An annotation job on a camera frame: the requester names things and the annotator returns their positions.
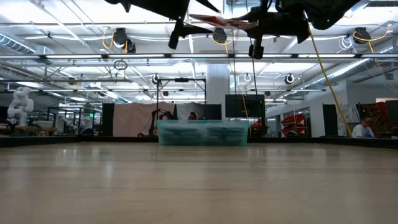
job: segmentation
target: humanoid robot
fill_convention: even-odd
[[[34,107],[34,102],[32,99],[28,98],[28,94],[30,93],[30,88],[27,87],[19,87],[17,91],[15,91],[13,95],[13,99],[11,104],[8,106],[8,117],[14,118],[15,116],[19,117],[19,126],[26,126],[27,120],[27,112],[32,112]]]

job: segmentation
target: beige curtain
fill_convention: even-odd
[[[174,106],[174,104],[170,103],[159,103],[159,109],[171,113],[174,112]],[[152,112],[154,110],[156,110],[156,103],[115,105],[113,114],[113,136],[137,137],[139,133],[148,135],[150,123],[152,122]]]

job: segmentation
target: pillar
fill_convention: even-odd
[[[221,104],[222,118],[225,118],[225,95],[229,94],[228,64],[207,65],[207,103]]]

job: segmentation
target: translucent plastic bin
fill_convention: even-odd
[[[245,146],[249,122],[218,120],[159,120],[161,146]]]

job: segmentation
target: wooden floor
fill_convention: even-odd
[[[397,223],[398,151],[322,144],[0,149],[0,223]]]

